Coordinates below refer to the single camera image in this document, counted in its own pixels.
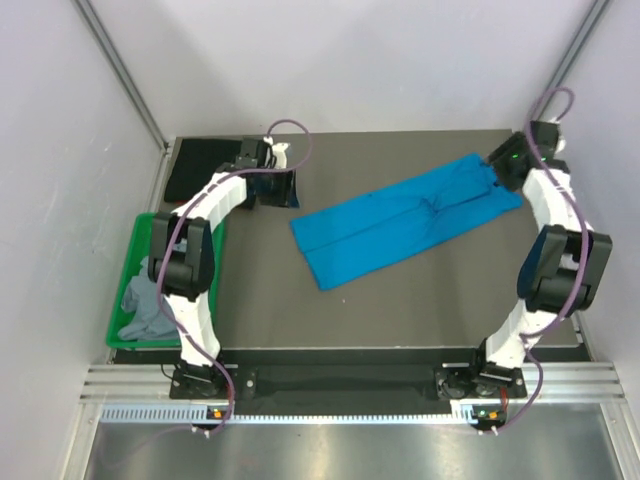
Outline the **blue t shirt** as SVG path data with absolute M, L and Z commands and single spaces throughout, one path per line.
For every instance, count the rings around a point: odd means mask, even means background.
M 402 262 L 520 208 L 478 154 L 291 221 L 319 289 Z

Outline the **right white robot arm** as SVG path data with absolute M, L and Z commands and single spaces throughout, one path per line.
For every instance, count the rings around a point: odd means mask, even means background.
M 612 251 L 611 237 L 595 232 L 573 207 L 570 170 L 556 157 L 564 147 L 559 123 L 532 121 L 529 127 L 543 166 L 523 132 L 488 156 L 498 184 L 529 202 L 538 235 L 518 275 L 515 307 L 481 344 L 483 361 L 466 372 L 469 388 L 481 396 L 502 385 L 502 370 L 521 367 L 546 331 L 591 306 Z

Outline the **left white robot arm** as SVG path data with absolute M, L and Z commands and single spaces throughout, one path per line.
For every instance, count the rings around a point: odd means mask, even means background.
M 192 384 L 205 396 L 220 394 L 227 382 L 225 370 L 214 364 L 221 345 L 209 307 L 217 263 L 214 230 L 232 210 L 253 201 L 299 206 L 290 150 L 290 143 L 271 136 L 245 138 L 192 199 L 153 218 L 148 277 L 156 285 L 160 311 L 178 331 L 181 360 L 196 367 Z

